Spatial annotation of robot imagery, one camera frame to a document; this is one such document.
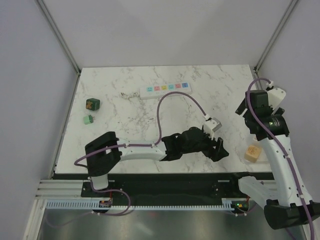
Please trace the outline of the light green cube plug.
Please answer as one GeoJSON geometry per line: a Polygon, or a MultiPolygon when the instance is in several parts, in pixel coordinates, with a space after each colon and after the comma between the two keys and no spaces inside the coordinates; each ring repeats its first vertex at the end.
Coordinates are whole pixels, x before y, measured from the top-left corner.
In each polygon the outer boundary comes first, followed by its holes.
{"type": "Polygon", "coordinates": [[[86,115],[86,116],[83,117],[83,123],[85,125],[92,124],[94,121],[95,121],[95,117],[92,116],[91,114],[86,115]]]}

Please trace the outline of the dark green cube plug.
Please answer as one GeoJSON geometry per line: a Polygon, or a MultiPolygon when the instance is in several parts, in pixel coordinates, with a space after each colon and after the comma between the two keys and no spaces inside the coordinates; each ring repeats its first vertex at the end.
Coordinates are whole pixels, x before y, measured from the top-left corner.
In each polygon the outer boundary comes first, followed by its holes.
{"type": "Polygon", "coordinates": [[[101,101],[97,98],[88,98],[85,102],[85,108],[90,111],[97,111],[100,109],[101,101]]]}

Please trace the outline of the white power strip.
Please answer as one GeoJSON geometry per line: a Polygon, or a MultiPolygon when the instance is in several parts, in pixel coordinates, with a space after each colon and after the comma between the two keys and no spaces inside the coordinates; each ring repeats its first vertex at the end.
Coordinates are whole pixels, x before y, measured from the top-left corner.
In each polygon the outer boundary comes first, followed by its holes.
{"type": "Polygon", "coordinates": [[[178,82],[142,86],[139,89],[139,97],[141,100],[160,99],[171,92],[191,94],[191,84],[189,82],[178,82]]]}

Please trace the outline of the tan wooden cube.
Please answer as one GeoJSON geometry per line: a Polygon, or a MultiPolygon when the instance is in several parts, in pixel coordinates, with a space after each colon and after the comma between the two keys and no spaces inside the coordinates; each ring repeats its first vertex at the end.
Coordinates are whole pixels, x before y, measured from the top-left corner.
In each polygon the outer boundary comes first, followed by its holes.
{"type": "Polygon", "coordinates": [[[262,148],[256,145],[249,145],[244,153],[244,159],[256,163],[262,152],[262,148]]]}

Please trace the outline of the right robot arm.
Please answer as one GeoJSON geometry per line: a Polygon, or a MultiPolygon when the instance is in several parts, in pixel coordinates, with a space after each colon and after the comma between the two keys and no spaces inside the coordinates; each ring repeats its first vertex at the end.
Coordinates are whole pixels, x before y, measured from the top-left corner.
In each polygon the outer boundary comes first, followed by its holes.
{"type": "Polygon", "coordinates": [[[263,209],[267,223],[274,230],[312,224],[320,217],[320,204],[313,201],[306,189],[293,157],[284,110],[279,107],[285,95],[279,88],[247,91],[235,111],[243,116],[245,125],[263,148],[276,191],[248,175],[229,184],[233,196],[246,194],[263,209]]]}

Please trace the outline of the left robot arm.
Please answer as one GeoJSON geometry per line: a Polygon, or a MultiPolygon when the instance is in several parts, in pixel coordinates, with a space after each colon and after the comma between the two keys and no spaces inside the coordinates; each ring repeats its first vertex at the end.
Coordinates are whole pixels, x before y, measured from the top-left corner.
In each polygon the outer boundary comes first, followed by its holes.
{"type": "Polygon", "coordinates": [[[191,127],[182,133],[163,137],[158,144],[120,139],[114,131],[106,132],[85,146],[88,176],[92,191],[99,197],[110,191],[108,173],[119,163],[130,160],[170,162],[183,155],[203,153],[213,162],[229,156],[222,138],[211,137],[204,129],[191,127]]]}

